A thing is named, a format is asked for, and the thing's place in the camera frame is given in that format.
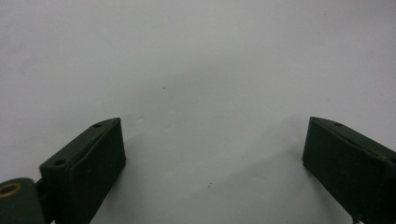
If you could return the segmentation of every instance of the white background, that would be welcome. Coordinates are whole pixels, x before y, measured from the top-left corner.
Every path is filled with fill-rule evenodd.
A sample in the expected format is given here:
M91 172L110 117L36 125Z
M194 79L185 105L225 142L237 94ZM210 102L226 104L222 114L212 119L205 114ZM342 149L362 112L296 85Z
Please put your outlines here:
M121 117L92 223L351 223L310 116L396 148L394 0L0 0L0 182Z

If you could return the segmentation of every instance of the screw hole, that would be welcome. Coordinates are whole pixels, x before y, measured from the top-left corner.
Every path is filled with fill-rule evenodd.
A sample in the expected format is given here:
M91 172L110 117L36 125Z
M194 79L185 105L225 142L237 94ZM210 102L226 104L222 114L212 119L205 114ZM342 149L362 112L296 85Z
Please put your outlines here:
M55 165L56 165L56 166L61 166L61 165L63 165L65 162L66 162L66 160L58 160L58 161L55 162Z
M20 183L7 184L0 188L0 198L8 197L22 188Z

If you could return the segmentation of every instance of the white surface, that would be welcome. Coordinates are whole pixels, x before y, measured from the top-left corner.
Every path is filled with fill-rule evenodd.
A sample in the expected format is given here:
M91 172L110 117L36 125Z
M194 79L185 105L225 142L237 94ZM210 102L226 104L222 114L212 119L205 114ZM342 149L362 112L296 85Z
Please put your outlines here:
M122 118L92 223L350 223L310 116L396 148L396 2L0 1L0 180Z

